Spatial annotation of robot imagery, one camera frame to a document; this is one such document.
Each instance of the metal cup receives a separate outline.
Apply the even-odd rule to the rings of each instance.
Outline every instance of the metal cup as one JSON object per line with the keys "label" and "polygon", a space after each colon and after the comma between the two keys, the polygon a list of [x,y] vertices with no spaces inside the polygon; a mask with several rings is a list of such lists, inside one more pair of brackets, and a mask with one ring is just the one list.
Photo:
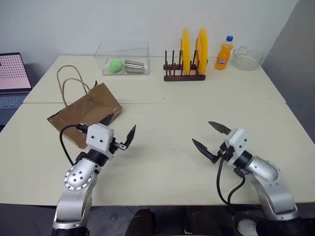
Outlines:
{"label": "metal cup", "polygon": [[144,73],[144,64],[141,62],[125,59],[124,68],[125,68],[125,72],[127,73],[136,73],[136,74]]}

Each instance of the table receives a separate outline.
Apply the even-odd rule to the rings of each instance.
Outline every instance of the table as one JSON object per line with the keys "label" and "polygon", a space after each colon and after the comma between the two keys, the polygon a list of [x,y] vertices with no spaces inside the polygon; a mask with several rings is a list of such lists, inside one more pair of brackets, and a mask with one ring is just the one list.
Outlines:
{"label": "table", "polygon": [[[69,163],[58,131],[46,120],[61,103],[23,104],[0,133],[0,202],[56,205]],[[112,122],[124,141],[136,123],[133,143],[106,163],[93,191],[93,205],[217,205],[218,163],[193,145],[196,138],[216,152],[224,135],[207,121],[249,132],[248,151],[275,162],[297,202],[315,199],[315,146],[286,104],[123,104]],[[81,151],[65,139],[74,159]],[[224,196],[240,182],[230,167],[222,171]],[[258,203],[250,184],[234,203]]]}
{"label": "table", "polygon": [[[206,80],[201,82],[164,82],[164,58],[151,58],[149,75],[103,76],[102,64],[94,57],[60,56],[25,99],[25,103],[62,103],[56,72],[63,65],[74,65],[83,80],[93,86],[95,80],[105,83],[119,103],[137,104],[252,104],[285,103],[271,80],[261,69],[241,71],[229,65],[217,71],[209,59]],[[78,78],[73,68],[60,73],[63,78]],[[83,94],[76,81],[65,86],[67,102],[74,102]]]}

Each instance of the robotic arm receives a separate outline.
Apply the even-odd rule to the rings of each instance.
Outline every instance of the robotic arm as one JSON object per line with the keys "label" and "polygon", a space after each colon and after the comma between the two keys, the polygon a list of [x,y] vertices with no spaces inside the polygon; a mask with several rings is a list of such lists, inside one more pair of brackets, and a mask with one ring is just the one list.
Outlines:
{"label": "robotic arm", "polygon": [[58,202],[52,236],[88,236],[86,228],[92,205],[92,191],[101,167],[112,160],[117,149],[126,150],[133,140],[134,126],[125,143],[117,143],[114,130],[104,124],[76,128],[87,134],[88,153],[81,152],[63,177],[63,193]]}
{"label": "robotic arm", "polygon": [[246,175],[257,192],[259,202],[268,220],[288,221],[298,218],[298,209],[283,182],[280,169],[275,164],[258,156],[252,156],[246,151],[249,143],[247,132],[244,129],[230,130],[213,121],[209,123],[227,137],[217,155],[211,154],[204,145],[193,139],[198,150],[213,163],[222,158],[227,165],[235,166],[234,172],[238,176]]}

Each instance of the orange soda bottle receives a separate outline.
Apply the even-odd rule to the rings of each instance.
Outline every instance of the orange soda bottle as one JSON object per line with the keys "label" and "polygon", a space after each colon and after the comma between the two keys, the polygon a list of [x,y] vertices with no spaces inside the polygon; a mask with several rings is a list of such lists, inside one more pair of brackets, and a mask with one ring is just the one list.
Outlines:
{"label": "orange soda bottle", "polygon": [[221,51],[218,53],[217,60],[215,63],[215,69],[224,70],[230,59],[231,50],[233,48],[232,44],[233,36],[229,35],[226,37],[226,41],[221,44]]}

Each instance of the paper bag handle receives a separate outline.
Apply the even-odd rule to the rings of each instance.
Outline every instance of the paper bag handle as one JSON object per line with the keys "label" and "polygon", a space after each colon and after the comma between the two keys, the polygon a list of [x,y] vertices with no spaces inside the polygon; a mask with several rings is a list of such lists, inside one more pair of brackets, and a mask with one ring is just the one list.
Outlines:
{"label": "paper bag handle", "polygon": [[[76,72],[78,73],[80,79],[78,80],[78,79],[75,79],[75,78],[68,78],[68,79],[66,79],[66,80],[63,82],[63,86],[61,86],[61,84],[60,84],[60,79],[59,79],[59,72],[60,72],[63,68],[65,68],[65,67],[73,67],[73,68],[76,70]],[[65,85],[66,81],[68,81],[68,80],[76,80],[76,81],[79,81],[79,82],[82,84],[82,86],[83,86],[83,89],[84,89],[84,91],[85,91],[85,94],[87,94],[88,92],[87,92],[87,90],[85,89],[84,86],[86,86],[86,87],[88,88],[88,91],[90,91],[89,86],[87,86],[87,84],[83,82],[83,79],[82,79],[82,76],[81,76],[80,72],[78,71],[78,69],[77,69],[74,65],[64,65],[64,66],[60,67],[59,70],[57,71],[57,80],[58,80],[58,84],[59,84],[59,88],[60,88],[61,95],[62,95],[62,97],[63,97],[63,103],[64,103],[64,105],[65,105],[66,107],[68,106],[67,103],[66,103],[66,101],[65,101],[65,98],[64,98],[64,85]]]}

